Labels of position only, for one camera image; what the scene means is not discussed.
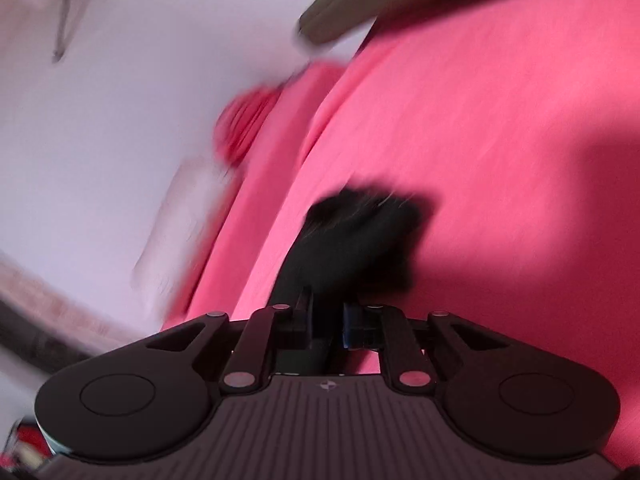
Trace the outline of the pink blanket bed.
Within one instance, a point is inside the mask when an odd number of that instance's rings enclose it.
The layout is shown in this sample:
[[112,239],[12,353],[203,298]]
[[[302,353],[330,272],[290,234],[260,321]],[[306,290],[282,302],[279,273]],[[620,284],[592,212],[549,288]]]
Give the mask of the pink blanket bed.
[[450,0],[378,32],[312,120],[234,314],[346,184],[435,205],[400,304],[606,376],[608,457],[639,459],[639,0]]
[[279,101],[241,166],[231,167],[242,172],[243,181],[189,304],[169,315],[165,328],[208,311],[234,312],[294,180],[311,119],[343,73],[340,64],[313,62],[279,84]]

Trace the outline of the pink blanket far bed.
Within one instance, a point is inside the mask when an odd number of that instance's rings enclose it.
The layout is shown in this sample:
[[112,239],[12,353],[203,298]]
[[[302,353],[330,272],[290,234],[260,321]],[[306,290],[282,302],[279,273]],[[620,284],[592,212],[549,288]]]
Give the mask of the pink blanket far bed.
[[340,64],[313,62],[279,84],[279,101],[241,166],[231,167],[242,172],[243,181],[189,304],[169,315],[165,328],[208,311],[234,312],[294,180],[311,119],[343,73]]

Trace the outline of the cream embossed pillow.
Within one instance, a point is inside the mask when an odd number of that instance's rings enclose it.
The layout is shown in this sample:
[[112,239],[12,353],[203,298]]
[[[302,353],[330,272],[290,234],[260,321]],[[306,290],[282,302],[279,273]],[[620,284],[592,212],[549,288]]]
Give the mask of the cream embossed pillow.
[[147,315],[163,320],[189,304],[242,181],[241,171],[208,158],[179,166],[132,270],[132,288]]

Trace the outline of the black knit pants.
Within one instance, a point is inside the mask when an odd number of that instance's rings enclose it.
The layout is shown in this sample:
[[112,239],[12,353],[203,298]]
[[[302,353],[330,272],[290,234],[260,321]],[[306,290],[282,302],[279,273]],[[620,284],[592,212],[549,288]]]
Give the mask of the black knit pants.
[[277,372],[344,373],[345,309],[409,289],[411,257],[434,211],[427,197],[378,186],[345,186],[310,206],[268,298],[306,325],[305,341],[277,356]]

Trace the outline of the pink blanket near bed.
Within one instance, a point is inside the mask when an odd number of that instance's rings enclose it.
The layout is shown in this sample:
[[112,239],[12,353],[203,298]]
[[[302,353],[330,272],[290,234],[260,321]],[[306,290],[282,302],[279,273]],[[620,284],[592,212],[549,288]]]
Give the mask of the pink blanket near bed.
[[435,205],[400,304],[606,376],[608,457],[639,459],[639,0],[450,0],[378,32],[312,120],[234,314],[346,184]]

